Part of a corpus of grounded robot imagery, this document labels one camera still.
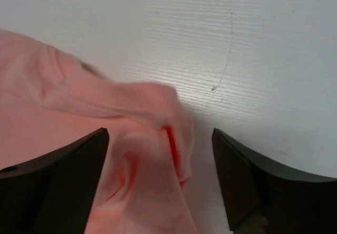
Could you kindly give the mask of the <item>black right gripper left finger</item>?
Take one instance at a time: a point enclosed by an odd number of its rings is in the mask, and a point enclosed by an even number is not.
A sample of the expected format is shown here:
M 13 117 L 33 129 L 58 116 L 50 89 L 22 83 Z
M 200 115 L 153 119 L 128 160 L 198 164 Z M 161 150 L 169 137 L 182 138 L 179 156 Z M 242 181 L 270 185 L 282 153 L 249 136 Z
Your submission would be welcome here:
M 1 233 L 84 233 L 109 134 L 100 128 L 1 170 Z

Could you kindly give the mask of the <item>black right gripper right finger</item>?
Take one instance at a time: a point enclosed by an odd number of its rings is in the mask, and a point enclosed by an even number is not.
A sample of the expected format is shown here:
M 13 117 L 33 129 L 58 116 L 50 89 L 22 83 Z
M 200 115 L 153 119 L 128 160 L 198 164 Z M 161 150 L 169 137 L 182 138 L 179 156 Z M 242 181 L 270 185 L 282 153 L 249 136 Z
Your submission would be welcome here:
M 274 161 L 214 129 L 212 146 L 233 233 L 336 233 L 336 179 Z

